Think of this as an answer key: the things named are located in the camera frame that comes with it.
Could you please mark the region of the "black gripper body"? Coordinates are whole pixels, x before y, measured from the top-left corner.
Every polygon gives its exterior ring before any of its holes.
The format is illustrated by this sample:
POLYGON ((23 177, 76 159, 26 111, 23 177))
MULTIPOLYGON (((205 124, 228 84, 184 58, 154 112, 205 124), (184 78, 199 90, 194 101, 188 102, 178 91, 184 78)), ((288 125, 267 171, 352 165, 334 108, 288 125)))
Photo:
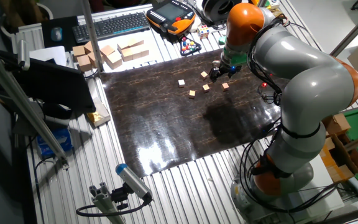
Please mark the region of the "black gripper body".
POLYGON ((218 78, 224 74, 227 74, 228 77, 231 78, 234 74, 241 71, 242 66, 241 65, 238 65, 238 66, 227 65, 226 63, 224 63, 220 60, 215 60, 213 62, 213 68, 218 69, 218 78))

